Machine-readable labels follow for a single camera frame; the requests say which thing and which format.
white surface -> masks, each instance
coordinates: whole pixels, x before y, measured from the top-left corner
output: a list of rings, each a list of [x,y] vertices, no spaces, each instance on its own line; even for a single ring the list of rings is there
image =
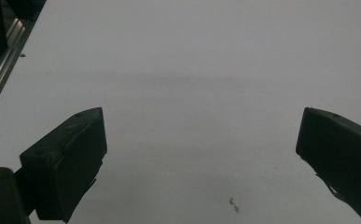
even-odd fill
[[[23,53],[0,166],[104,109],[70,223],[361,223],[295,152],[305,106],[361,124],[361,0],[48,0]]]

white table surface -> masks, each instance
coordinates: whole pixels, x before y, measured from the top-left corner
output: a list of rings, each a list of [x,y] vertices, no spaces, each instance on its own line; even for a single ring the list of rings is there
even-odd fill
[[[305,106],[361,124],[361,0],[48,0],[23,53],[0,166],[104,109],[70,223],[361,223],[295,152]]]

dark stain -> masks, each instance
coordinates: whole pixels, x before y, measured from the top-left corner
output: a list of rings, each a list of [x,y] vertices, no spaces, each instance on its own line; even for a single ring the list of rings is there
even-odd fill
[[[236,213],[240,212],[241,207],[235,204],[233,198],[230,198],[229,204],[233,207],[233,209],[235,210]]]

